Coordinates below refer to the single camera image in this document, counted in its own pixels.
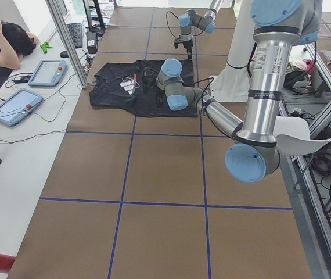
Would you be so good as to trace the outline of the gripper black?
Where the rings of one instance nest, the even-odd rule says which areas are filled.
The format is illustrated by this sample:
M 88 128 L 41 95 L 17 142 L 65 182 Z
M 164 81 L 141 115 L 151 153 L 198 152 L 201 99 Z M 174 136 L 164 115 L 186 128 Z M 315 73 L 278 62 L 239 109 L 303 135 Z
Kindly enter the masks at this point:
M 183 47 L 186 49 L 188 60 L 192 61 L 193 35 L 179 35 L 179 37 L 174 40 L 175 49 L 178 48 L 179 44 L 183 45 Z
M 151 68 L 142 70 L 142 86 L 145 99 L 155 107 L 163 107 L 164 91 L 156 84 L 157 72 Z

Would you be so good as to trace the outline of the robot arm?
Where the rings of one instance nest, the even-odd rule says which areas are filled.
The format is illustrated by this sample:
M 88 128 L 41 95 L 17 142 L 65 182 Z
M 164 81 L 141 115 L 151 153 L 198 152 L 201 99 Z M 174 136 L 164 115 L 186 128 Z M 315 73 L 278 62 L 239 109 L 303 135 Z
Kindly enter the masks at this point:
M 321 13 L 321 1 L 253 1 L 257 54 L 244 119 L 200 88 L 185 86 L 179 60 L 163 63 L 156 85 L 164 90 L 169 108 L 193 105 L 235 141 L 225 155 L 235 179 L 260 181 L 279 167 L 282 156 L 311 154 L 327 144 L 325 139 L 311 139 L 305 120 L 278 116 L 291 48 L 317 40 Z
M 193 34 L 192 27 L 211 34 L 215 29 L 215 18 L 221 7 L 223 0 L 213 0 L 204 16 L 198 15 L 194 9 L 188 9 L 178 17 L 179 29 L 181 34 L 175 38 L 174 46 L 178 48 L 182 44 L 186 49 L 189 61 L 192 61 Z

